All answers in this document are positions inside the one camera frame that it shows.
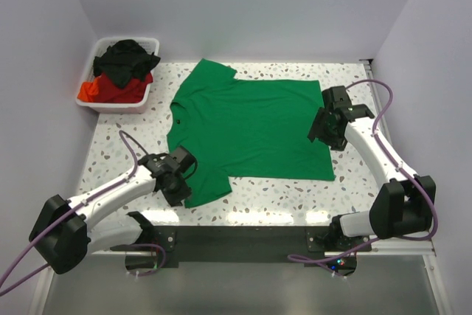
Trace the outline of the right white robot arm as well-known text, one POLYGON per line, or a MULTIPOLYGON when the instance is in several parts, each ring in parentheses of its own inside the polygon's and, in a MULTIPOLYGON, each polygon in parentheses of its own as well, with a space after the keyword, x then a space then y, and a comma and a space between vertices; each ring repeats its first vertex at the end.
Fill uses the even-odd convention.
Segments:
POLYGON ((345 86, 322 92, 324 105, 310 128, 310 141, 319 140, 332 150, 352 145, 367 164, 379 192, 369 210, 333 217, 321 241, 339 251, 356 238, 377 236, 419 239, 419 232, 432 236, 437 231, 434 208, 436 184, 420 176, 394 151, 378 130, 380 117, 364 104, 354 105, 345 86))

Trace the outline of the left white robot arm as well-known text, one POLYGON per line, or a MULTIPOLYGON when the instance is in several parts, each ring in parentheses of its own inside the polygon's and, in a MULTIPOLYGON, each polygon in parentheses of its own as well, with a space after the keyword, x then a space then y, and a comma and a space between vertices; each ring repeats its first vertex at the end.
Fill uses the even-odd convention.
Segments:
POLYGON ((198 169, 197 159, 183 146, 171 153, 153 153, 134 159, 131 169, 110 182, 68 199, 48 198, 29 235, 29 241, 56 274, 75 268, 86 255, 106 249, 118 230, 92 235, 92 229, 113 212, 144 195, 161 192, 174 207, 192 195, 189 169, 198 169))

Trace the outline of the green t shirt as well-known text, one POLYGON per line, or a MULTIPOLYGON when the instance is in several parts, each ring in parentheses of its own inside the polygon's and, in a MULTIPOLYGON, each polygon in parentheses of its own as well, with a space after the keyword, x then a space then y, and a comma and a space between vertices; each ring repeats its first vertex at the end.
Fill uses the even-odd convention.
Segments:
POLYGON ((323 106, 317 80, 240 80, 202 59, 170 104, 167 144, 197 160, 185 207, 231 193, 231 177, 334 181, 330 149, 308 133, 323 106))

